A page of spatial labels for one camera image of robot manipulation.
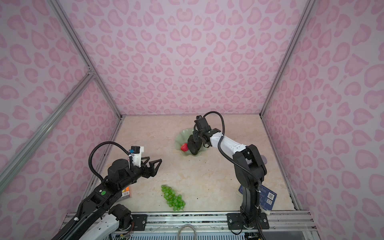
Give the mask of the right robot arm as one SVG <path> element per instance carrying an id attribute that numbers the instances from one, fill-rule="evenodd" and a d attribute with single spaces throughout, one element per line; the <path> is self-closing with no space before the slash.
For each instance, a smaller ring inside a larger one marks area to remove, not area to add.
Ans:
<path id="1" fill-rule="evenodd" d="M 207 126 L 203 129 L 194 126 L 189 148 L 201 148 L 202 145 L 214 147 L 234 165 L 238 182 L 243 187 L 243 201 L 240 207 L 245 228 L 252 229 L 258 225 L 261 210 L 261 186 L 267 175 L 267 169 L 258 148 L 255 145 L 240 144 L 218 129 Z"/>

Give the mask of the green fake grape bunch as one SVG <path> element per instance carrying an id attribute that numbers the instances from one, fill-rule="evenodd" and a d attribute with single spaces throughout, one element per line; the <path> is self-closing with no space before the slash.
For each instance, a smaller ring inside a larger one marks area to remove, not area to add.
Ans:
<path id="1" fill-rule="evenodd" d="M 172 187 L 167 185 L 162 185 L 161 190 L 167 205 L 172 208 L 173 211 L 178 212 L 184 210 L 186 203 L 182 195 L 178 195 Z"/>

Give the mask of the dark avocado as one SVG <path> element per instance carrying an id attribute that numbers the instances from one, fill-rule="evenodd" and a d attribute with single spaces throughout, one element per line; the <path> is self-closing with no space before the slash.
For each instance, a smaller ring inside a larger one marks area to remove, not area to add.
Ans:
<path id="1" fill-rule="evenodd" d="M 187 147 L 191 154 L 194 156 L 198 154 L 199 150 L 202 147 L 202 144 L 202 140 L 200 138 L 197 138 L 197 140 L 195 140 L 193 135 L 190 135 L 187 141 Z"/>

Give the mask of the red fake apple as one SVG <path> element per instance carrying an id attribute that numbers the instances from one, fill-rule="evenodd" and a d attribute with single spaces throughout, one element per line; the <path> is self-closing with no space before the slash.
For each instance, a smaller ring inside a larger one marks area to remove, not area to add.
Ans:
<path id="1" fill-rule="evenodd" d="M 183 152 L 187 152 L 187 151 L 189 150 L 189 148 L 188 148 L 188 144 L 187 144 L 187 143 L 182 144 L 181 147 L 180 147 L 180 149 L 181 149 L 181 151 L 183 151 Z"/>

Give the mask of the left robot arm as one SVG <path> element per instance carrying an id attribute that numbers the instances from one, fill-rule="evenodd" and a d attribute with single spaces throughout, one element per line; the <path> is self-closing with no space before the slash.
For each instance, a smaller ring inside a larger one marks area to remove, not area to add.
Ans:
<path id="1" fill-rule="evenodd" d="M 138 167 L 128 160 L 118 159 L 108 168 L 108 175 L 81 201 L 76 214 L 53 237 L 54 240 L 79 240 L 84 234 L 104 239 L 116 230 L 133 230 L 131 211 L 121 204 L 115 204 L 123 190 L 136 183 L 141 177 L 156 176 L 162 159 L 149 161 Z"/>

